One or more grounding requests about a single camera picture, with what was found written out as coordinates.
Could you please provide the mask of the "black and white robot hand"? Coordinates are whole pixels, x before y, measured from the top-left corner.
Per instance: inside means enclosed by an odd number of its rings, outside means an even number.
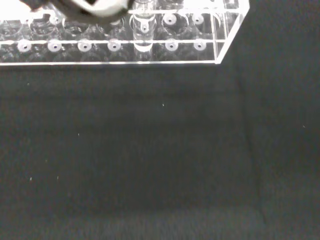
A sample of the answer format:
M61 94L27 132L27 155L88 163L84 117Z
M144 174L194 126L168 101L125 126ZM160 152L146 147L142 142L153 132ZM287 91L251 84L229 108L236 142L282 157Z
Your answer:
M50 9L65 18L86 24L115 22L128 13L133 0L22 0L32 12Z

